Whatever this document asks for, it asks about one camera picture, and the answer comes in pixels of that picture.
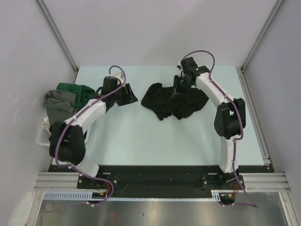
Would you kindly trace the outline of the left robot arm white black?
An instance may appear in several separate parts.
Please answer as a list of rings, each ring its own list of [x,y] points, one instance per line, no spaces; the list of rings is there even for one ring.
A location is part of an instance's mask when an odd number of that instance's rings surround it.
[[[106,76],[101,93],[90,99],[74,116],[52,126],[49,154],[59,162],[68,163],[83,174],[93,188],[103,185],[99,166],[86,154],[85,134],[92,124],[115,104],[123,106],[138,101],[124,73]]]

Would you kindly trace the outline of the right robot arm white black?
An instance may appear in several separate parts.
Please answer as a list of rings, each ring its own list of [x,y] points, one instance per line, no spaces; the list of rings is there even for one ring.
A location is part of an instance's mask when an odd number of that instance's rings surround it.
[[[220,171],[217,184],[228,189],[234,184],[242,187],[238,177],[237,143],[244,136],[246,126],[246,103],[242,98],[234,98],[212,77],[212,70],[198,66],[192,57],[183,58],[177,66],[179,75],[174,76],[172,98],[188,94],[188,89],[196,87],[206,94],[216,107],[214,129],[221,138]]]

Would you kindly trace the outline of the black printed t shirt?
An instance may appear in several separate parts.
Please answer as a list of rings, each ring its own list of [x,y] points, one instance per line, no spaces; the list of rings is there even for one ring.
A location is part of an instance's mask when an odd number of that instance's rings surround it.
[[[163,87],[161,83],[154,83],[146,91],[141,105],[152,110],[161,121],[170,116],[181,120],[200,111],[209,100],[209,97],[198,88],[189,88],[183,95],[174,98],[172,98],[172,91],[172,87]]]

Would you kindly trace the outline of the white plastic laundry basket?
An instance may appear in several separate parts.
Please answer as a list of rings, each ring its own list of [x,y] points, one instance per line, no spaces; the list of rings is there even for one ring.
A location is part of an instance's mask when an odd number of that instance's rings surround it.
[[[79,125],[83,128],[83,141],[86,143],[89,140],[89,134],[92,126],[91,120],[86,119],[77,119],[75,120],[75,123],[79,123]],[[63,141],[67,142],[70,141],[70,132],[71,132],[72,125],[67,129]],[[37,144],[40,146],[47,146],[50,147],[50,137],[51,137],[51,128],[50,128],[50,122],[46,121],[46,118],[40,125],[40,129],[37,134]]]

